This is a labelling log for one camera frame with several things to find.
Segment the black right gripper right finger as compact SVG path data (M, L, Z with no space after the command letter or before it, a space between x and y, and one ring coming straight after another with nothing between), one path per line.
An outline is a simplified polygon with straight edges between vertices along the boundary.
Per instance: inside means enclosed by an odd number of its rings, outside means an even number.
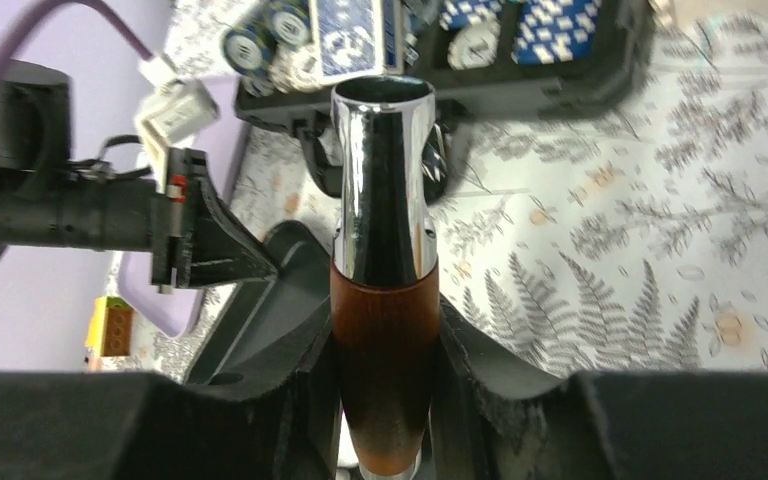
M768 479L768 373L585 371L518 358L443 303L441 479Z

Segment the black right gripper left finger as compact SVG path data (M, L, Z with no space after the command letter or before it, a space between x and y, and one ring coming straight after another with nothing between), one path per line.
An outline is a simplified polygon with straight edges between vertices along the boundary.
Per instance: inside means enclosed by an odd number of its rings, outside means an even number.
M331 360L319 314L210 385L0 373L0 479L329 479Z

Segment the metal dough scraper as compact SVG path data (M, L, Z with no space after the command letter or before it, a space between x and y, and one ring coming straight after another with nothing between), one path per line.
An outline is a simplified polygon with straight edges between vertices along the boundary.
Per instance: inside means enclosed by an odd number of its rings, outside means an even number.
M440 333L436 235L422 157L433 87L365 76L332 92L343 158L330 302L349 434L368 479L409 479L428 421Z

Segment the black baking tray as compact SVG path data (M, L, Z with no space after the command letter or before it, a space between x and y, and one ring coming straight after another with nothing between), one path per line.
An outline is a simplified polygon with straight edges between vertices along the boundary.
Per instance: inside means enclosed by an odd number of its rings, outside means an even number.
M237 284L185 374L186 384L204 384L257 354L327 299L330 256L307 226L281 222L268 232L264 247L278 262L278 277Z

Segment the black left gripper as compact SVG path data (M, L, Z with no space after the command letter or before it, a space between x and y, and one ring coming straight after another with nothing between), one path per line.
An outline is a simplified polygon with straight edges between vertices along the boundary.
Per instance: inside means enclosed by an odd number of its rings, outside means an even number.
M265 280L278 266L206 174L202 155L168 155L166 193L150 171L71 157L70 79L13 60L0 78L0 259L13 245L147 252L165 288Z

